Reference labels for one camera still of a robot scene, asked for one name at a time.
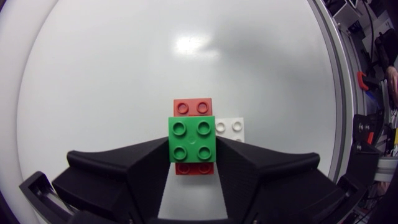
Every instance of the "white surface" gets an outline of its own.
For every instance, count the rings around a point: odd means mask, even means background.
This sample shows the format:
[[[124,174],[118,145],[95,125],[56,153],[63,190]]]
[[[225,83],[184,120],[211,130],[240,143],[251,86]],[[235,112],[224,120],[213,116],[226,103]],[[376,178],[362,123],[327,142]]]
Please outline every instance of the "white surface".
[[[172,100],[199,97],[213,99],[215,116],[244,117],[249,144],[319,153],[327,175],[334,83],[306,0],[59,1],[22,81],[22,175],[41,170],[52,180],[68,151],[166,136]],[[220,183],[198,188],[189,178],[170,169],[159,216],[224,218]]]
[[[18,187],[22,183],[16,131],[19,87],[34,40],[56,2],[8,0],[0,12],[0,190],[21,223],[38,221]]]
[[[216,135],[244,142],[243,118],[216,118]]]

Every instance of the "cable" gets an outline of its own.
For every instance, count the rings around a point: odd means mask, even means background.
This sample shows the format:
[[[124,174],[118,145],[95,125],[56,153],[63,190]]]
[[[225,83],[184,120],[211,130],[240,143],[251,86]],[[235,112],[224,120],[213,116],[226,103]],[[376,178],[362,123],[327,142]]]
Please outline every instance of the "cable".
[[[373,208],[371,208],[368,212],[366,212],[366,214],[364,216],[362,216],[362,218],[360,218],[355,224],[358,224],[360,221],[362,221],[362,219],[364,219],[366,216],[368,216],[373,211],[374,208],[376,208],[376,205],[374,205]]]
[[[372,42],[371,42],[371,64],[369,65],[369,67],[372,67],[372,63],[373,63],[373,42],[374,42],[374,31],[373,31],[373,21],[372,21],[372,17],[371,17],[371,13],[369,12],[368,6],[366,5],[366,3],[368,3],[368,0],[362,0],[363,5],[365,6],[366,12],[368,13],[369,16],[369,20],[371,22],[371,32],[372,32]]]

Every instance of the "red clip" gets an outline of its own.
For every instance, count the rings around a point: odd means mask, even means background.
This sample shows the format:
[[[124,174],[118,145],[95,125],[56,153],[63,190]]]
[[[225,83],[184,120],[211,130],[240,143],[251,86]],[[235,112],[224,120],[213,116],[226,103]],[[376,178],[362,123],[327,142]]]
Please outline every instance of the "red clip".
[[[359,87],[361,87],[361,89],[368,91],[369,87],[363,82],[362,77],[366,77],[365,73],[359,71],[357,74],[358,76],[358,83],[359,83]]]
[[[374,132],[370,132],[368,136],[368,144],[372,144]]]

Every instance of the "metal frame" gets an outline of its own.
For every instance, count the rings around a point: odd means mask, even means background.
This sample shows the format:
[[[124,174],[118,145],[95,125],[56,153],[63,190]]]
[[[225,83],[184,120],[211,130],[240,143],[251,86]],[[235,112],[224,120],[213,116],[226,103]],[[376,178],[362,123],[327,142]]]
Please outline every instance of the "metal frame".
[[[336,93],[335,146],[329,179],[334,182],[346,173],[352,145],[353,116],[365,114],[364,93],[356,80],[359,62],[352,40],[342,34],[321,0],[308,0],[318,21],[329,53]]]

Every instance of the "lego brick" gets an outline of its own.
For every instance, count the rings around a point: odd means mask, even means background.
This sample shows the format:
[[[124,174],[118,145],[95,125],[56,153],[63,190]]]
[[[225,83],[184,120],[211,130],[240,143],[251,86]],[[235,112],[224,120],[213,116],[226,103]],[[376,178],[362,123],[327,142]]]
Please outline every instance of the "lego brick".
[[[243,118],[216,118],[216,135],[244,142]]]
[[[212,162],[176,162],[175,174],[177,175],[210,175],[214,174]]]
[[[170,162],[215,162],[215,117],[169,117],[169,157]]]
[[[174,100],[174,116],[213,115],[211,98]]]

